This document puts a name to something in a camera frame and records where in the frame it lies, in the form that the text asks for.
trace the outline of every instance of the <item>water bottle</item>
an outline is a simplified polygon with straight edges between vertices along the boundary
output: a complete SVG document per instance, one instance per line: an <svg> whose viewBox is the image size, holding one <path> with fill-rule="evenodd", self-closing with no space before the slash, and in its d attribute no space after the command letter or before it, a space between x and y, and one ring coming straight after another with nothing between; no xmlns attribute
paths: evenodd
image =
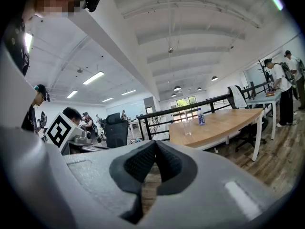
<svg viewBox="0 0 305 229"><path fill-rule="evenodd" d="M198 115L199 125L204 125L205 120L204 120L204 115L203 115L203 112L201 111L201 108L198 108L197 115Z"/></svg>

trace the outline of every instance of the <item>ceiling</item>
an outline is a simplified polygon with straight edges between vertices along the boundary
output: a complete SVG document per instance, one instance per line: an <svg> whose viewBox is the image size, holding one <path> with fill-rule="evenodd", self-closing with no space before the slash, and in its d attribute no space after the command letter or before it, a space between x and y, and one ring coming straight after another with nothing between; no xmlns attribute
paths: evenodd
<svg viewBox="0 0 305 229"><path fill-rule="evenodd" d="M176 85L188 94L206 89L213 72L224 67L231 47L254 37L278 11L271 0L114 0L134 29L141 53L156 81L161 100ZM27 80L44 83L56 101L107 104L102 100L136 90L141 84L101 46L65 18L35 18ZM82 83L98 71L104 76Z"/></svg>

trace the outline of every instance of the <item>office chair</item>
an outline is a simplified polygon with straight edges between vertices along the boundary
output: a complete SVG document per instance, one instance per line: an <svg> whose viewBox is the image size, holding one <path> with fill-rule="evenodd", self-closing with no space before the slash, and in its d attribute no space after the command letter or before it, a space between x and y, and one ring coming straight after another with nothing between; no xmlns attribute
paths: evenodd
<svg viewBox="0 0 305 229"><path fill-rule="evenodd" d="M120 113L107 116L105 132L107 147L115 148L127 145L128 121L122 120Z"/></svg>
<svg viewBox="0 0 305 229"><path fill-rule="evenodd" d="M242 93L241 88L239 86L236 86L236 87L241 92L242 96L244 97L244 94ZM233 109L237 109L235 106L232 90L229 87L228 87L228 89L230 92L227 97L228 102ZM264 131L268 125L268 120L263 118L262 121L263 121L262 131ZM255 136L256 136L256 128L257 128L257 124L254 124L254 125L249 124L240 130L239 135L237 135L234 139L237 139L237 141L243 140L243 142L235 148L235 152L238 152L239 148L241 146L245 145L246 143L250 143L253 148L255 147L254 141L255 141ZM263 141L263 144L267 143L267 141L264 138L261 138L261 141Z"/></svg>

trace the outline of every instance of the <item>hair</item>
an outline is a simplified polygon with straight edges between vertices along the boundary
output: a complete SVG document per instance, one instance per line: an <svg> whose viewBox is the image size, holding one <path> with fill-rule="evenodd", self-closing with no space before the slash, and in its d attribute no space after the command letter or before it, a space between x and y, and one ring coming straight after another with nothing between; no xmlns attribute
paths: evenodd
<svg viewBox="0 0 305 229"><path fill-rule="evenodd" d="M76 120L81 120L81 114L73 108L67 107L62 112L65 116L67 116L70 120L75 118Z"/></svg>

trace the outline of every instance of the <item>black cap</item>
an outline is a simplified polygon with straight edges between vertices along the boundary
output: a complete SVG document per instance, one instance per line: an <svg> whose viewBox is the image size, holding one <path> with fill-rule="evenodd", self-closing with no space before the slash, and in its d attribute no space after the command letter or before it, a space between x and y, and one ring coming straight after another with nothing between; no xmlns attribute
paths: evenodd
<svg viewBox="0 0 305 229"><path fill-rule="evenodd" d="M270 62L272 62L272 59L265 59L265 60L264 60L265 67L266 67L267 64L270 63Z"/></svg>
<svg viewBox="0 0 305 229"><path fill-rule="evenodd" d="M291 54L291 52L289 50L286 50L285 52L285 57L287 57L287 55Z"/></svg>
<svg viewBox="0 0 305 229"><path fill-rule="evenodd" d="M44 97L44 100L47 100L48 92L47 92L47 89L44 85L39 84L39 85L35 86L34 89L42 94L42 96Z"/></svg>

